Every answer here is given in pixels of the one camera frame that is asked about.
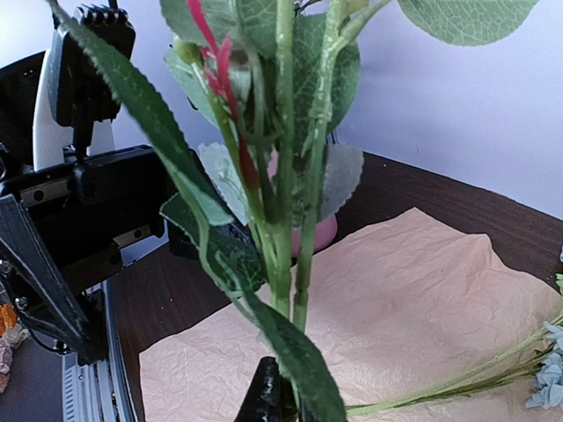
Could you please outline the pink tissue paper sheet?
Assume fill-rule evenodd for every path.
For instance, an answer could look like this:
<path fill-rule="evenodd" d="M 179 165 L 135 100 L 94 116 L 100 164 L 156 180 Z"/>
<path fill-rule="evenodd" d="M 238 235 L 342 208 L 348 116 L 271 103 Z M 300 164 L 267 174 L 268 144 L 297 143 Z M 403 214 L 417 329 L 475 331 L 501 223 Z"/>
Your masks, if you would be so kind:
<path fill-rule="evenodd" d="M 396 399 L 507 351 L 562 308 L 505 266 L 488 236 L 418 209 L 359 229 L 313 259 L 306 332 L 348 405 Z M 265 339 L 233 306 L 140 355 L 149 421 L 232 421 Z"/>

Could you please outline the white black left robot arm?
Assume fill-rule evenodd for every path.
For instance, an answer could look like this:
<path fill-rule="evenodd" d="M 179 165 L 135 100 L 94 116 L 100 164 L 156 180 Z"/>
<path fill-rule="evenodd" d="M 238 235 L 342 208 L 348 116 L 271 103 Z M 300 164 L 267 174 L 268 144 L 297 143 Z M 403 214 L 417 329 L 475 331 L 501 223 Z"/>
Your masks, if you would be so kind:
<path fill-rule="evenodd" d="M 28 329 L 91 364 L 109 349 L 103 297 L 91 288 L 123 269 L 122 251 L 164 234 L 174 251 L 190 249 L 159 213 L 174 186 L 149 146 L 32 167 L 42 62 L 38 53 L 1 71 L 1 280 Z"/>

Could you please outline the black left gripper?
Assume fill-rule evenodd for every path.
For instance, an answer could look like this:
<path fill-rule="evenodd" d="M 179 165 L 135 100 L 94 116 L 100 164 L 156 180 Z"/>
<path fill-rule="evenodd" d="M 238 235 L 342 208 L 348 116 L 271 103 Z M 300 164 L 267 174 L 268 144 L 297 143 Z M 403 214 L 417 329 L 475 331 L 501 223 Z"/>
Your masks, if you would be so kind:
<path fill-rule="evenodd" d="M 120 272 L 121 250 L 145 238 L 168 236 L 174 249 L 190 251 L 159 213 L 172 192 L 146 145 L 2 182 L 1 281 L 23 323 L 64 343 L 81 364 L 105 360 L 103 296 L 75 294 Z"/>

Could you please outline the blue flower stem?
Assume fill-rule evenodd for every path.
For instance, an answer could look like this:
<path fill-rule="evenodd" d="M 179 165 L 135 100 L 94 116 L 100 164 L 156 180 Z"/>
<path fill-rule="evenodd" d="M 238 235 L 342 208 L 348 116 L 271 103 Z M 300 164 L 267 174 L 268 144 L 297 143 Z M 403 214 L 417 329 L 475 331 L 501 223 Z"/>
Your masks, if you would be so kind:
<path fill-rule="evenodd" d="M 538 280 L 476 248 L 386 267 L 349 344 L 350 418 L 561 420 L 561 259 L 548 270 Z"/>

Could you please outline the pink rose leafy stem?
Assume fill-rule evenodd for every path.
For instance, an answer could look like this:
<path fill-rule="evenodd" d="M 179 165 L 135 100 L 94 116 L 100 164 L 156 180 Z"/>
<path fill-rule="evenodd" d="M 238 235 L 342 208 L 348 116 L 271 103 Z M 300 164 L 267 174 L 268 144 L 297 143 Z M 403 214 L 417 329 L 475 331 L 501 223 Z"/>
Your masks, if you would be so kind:
<path fill-rule="evenodd" d="M 166 220 L 194 242 L 201 266 L 265 337 L 282 388 L 319 421 L 346 419 L 321 352 L 305 332 L 323 206 L 328 135 L 355 99 L 357 38 L 382 1 L 163 1 L 172 54 L 197 86 L 242 187 L 253 246 L 226 238 L 234 218 L 195 160 L 169 106 L 131 61 L 81 18 L 50 3 L 55 21 L 92 62 L 114 100 L 147 135 L 176 193 Z"/>

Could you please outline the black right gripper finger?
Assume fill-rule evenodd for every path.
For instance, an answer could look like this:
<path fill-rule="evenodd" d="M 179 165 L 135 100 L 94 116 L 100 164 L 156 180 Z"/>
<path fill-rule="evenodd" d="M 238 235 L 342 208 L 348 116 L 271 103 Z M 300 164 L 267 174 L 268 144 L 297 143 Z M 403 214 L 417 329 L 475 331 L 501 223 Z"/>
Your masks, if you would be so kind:
<path fill-rule="evenodd" d="M 291 384 L 280 375 L 276 358 L 261 358 L 235 421 L 282 422 L 300 419 Z"/>

